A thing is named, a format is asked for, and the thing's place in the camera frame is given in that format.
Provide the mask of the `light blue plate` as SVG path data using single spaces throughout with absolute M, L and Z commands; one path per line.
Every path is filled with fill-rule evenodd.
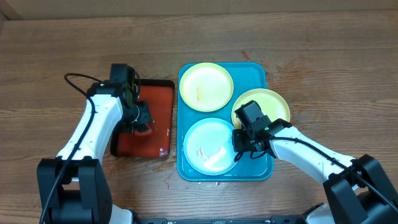
M 232 133 L 234 126 L 219 118 L 196 122 L 186 133 L 183 153 L 188 163 L 201 174 L 216 176 L 236 165 Z

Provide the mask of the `yellow plate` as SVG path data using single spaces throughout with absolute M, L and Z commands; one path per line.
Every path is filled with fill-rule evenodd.
M 182 100 L 192 109 L 212 112 L 228 104 L 234 92 L 230 73 L 215 63 L 198 63 L 188 68 L 179 83 Z
M 231 119 L 236 129 L 241 129 L 241 122 L 237 118 L 235 111 L 251 100 L 259 104 L 262 113 L 267 115 L 271 121 L 275 121 L 278 118 L 290 121 L 290 109 L 283 97 L 272 90 L 257 88 L 243 93 L 235 101 L 231 112 Z

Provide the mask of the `dark hourglass sponge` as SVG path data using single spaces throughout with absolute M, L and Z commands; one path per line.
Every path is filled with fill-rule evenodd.
M 147 136 L 147 135 L 150 135 L 152 133 L 152 129 L 149 126 L 148 123 L 144 123 L 144 124 L 136 125 L 134 127 L 134 132 L 133 133 L 136 136 Z

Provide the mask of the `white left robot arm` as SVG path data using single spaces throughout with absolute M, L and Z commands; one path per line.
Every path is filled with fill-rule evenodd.
M 102 160 L 114 132 L 149 131 L 147 103 L 126 86 L 97 83 L 84 95 L 86 110 L 70 140 L 37 166 L 40 222 L 139 223 L 135 212 L 113 203 Z

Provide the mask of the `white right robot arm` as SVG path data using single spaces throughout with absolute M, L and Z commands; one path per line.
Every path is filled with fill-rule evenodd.
M 304 223 L 397 223 L 397 191 L 379 161 L 337 153 L 283 119 L 255 121 L 233 130 L 236 160 L 265 154 L 286 161 L 323 186 L 326 203 L 311 208 Z

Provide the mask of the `red tray with black rim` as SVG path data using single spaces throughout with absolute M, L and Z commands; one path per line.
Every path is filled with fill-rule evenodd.
M 148 131 L 132 134 L 114 130 L 110 152 L 118 157 L 165 158 L 170 152 L 174 82 L 142 79 L 139 99 L 149 106 Z

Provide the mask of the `teal plastic tray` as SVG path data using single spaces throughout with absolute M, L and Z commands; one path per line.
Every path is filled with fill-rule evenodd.
M 258 159 L 250 159 L 249 154 L 233 163 L 234 167 L 225 174 L 205 175 L 195 170 L 185 157 L 183 142 L 187 131 L 196 122 L 205 118 L 218 118 L 227 127 L 232 128 L 232 107 L 240 95 L 255 88 L 266 88 L 266 73 L 264 69 L 254 62 L 220 62 L 231 75 L 234 82 L 234 93 L 231 101 L 222 109 L 204 113 L 190 108 L 183 102 L 182 97 L 177 97 L 177 171 L 185 180 L 189 181 L 262 181 L 271 176 L 274 170 L 274 158 L 270 155 Z

